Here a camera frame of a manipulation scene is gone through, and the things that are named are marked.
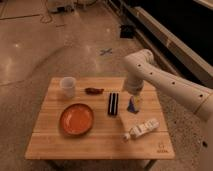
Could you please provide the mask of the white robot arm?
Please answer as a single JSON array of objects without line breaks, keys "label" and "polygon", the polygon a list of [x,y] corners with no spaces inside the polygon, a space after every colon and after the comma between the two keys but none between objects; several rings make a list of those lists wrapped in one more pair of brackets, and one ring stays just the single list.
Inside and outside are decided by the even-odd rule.
[{"label": "white robot arm", "polygon": [[130,94],[139,94],[147,81],[201,120],[207,122],[213,116],[213,89],[155,67],[154,56],[150,50],[131,53],[124,58],[123,63],[127,70],[123,87]]}]

